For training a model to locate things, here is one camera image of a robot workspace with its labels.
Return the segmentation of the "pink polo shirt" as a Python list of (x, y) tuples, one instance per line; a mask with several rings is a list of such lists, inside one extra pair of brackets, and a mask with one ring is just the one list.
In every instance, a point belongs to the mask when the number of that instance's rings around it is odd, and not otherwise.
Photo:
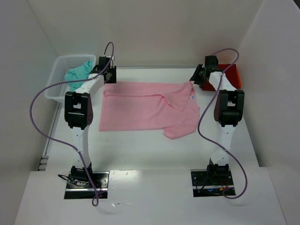
[(198, 120), (191, 82), (118, 82), (104, 87), (100, 131), (162, 129), (174, 140), (195, 132)]

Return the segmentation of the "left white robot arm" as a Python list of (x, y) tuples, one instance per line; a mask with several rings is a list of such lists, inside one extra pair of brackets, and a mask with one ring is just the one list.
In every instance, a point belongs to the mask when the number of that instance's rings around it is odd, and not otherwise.
[(113, 56), (99, 57), (99, 63), (89, 73), (88, 81), (75, 91), (65, 94), (64, 118), (71, 129), (77, 155), (71, 167), (69, 181), (79, 186), (90, 185), (93, 177), (88, 150), (88, 132), (93, 121), (92, 97), (106, 83), (116, 83)]

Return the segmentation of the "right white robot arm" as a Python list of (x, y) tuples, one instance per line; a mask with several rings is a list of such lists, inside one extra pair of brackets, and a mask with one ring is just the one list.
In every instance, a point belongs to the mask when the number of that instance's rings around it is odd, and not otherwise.
[(214, 108), (214, 120), (219, 125), (219, 140), (206, 140), (217, 145), (217, 149), (210, 157), (207, 166), (204, 185), (217, 185), (229, 175), (229, 157), (232, 136), (243, 116), (243, 106), (245, 94), (242, 90), (235, 88), (225, 75), (225, 71), (218, 67), (218, 59), (215, 55), (205, 57), (204, 64), (199, 64), (190, 78), (195, 84), (203, 88), (206, 83), (210, 83), (216, 93)]

